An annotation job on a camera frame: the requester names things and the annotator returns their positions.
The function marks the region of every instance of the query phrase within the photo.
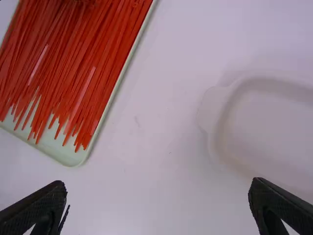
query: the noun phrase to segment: white table surface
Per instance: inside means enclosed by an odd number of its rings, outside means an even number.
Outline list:
[[[0,1],[0,35],[16,2]],[[62,180],[62,234],[258,234],[251,179],[212,165],[197,108],[236,68],[312,65],[312,12],[310,0],[159,0],[85,165],[66,168],[0,130],[0,210]]]

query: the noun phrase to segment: plastic container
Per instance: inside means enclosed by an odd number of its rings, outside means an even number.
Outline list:
[[[198,123],[216,167],[227,164],[313,191],[312,85],[298,77],[249,72],[227,87],[210,88]]]

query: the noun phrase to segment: white surface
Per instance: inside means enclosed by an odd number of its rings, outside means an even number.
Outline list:
[[[198,111],[216,167],[229,164],[248,177],[260,175],[311,195],[312,120],[313,86],[274,71],[210,88]]]
[[[0,1],[0,32],[14,2]],[[72,205],[63,234],[258,234],[251,179],[211,165],[197,108],[238,66],[312,65],[312,12],[310,0],[160,0],[84,166],[0,130],[1,208],[60,179]]]

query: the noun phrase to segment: container handle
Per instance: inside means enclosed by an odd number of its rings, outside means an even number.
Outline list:
[[[222,108],[227,101],[228,87],[211,87],[208,89],[198,110],[199,126],[208,134],[214,132],[214,127],[221,116]]]

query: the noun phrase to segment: tray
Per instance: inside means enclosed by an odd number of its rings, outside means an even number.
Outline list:
[[[108,101],[108,104],[106,105],[104,112],[101,116],[101,119],[99,121],[99,124],[95,130],[95,133],[89,143],[89,146],[87,147],[86,150],[83,150],[83,148],[81,147],[80,150],[78,150],[76,153],[74,152],[75,150],[75,146],[74,146],[74,141],[75,141],[75,137],[71,137],[67,144],[62,147],[62,143],[63,140],[65,138],[65,135],[60,134],[58,136],[58,138],[55,140],[54,139],[54,135],[56,133],[57,130],[57,123],[58,121],[55,121],[54,125],[52,126],[52,128],[50,130],[45,130],[42,138],[40,139],[40,142],[38,144],[35,144],[35,140],[34,139],[30,139],[29,141],[27,140],[29,132],[31,130],[30,128],[30,124],[31,121],[28,122],[27,126],[25,127],[25,129],[22,131],[22,125],[20,125],[20,127],[14,131],[14,126],[15,123],[13,123],[13,116],[8,114],[5,121],[4,122],[0,122],[0,127],[3,128],[4,130],[10,132],[11,134],[15,135],[16,137],[20,138],[22,141],[26,142],[27,144],[35,147],[36,149],[46,153],[48,156],[50,156],[51,158],[53,158],[54,160],[58,161],[59,163],[61,163],[64,166],[68,166],[68,167],[74,167],[74,166],[79,166],[82,163],[84,163],[86,161],[86,159],[88,158],[88,156],[90,155],[92,148],[96,142],[97,136],[99,134],[99,132],[101,131],[102,125],[104,123],[104,120],[108,114],[109,108],[112,105],[113,102],[113,98],[116,95],[117,91],[118,91],[118,87],[121,84],[121,81],[123,79],[123,76],[125,74],[125,71],[128,67],[128,65],[130,64],[131,58],[134,55],[135,49],[139,43],[140,37],[143,34],[143,31],[145,29],[145,27],[147,26],[147,23],[149,21],[149,18],[155,8],[157,4],[157,0],[154,0],[149,8],[149,11],[146,15],[146,18],[144,19],[144,22],[141,26],[141,29],[136,37],[136,40],[132,46],[132,49],[127,57],[127,60],[124,64],[124,67],[119,75],[119,78],[116,82],[116,85],[113,89],[113,92],[110,96],[110,99]]]

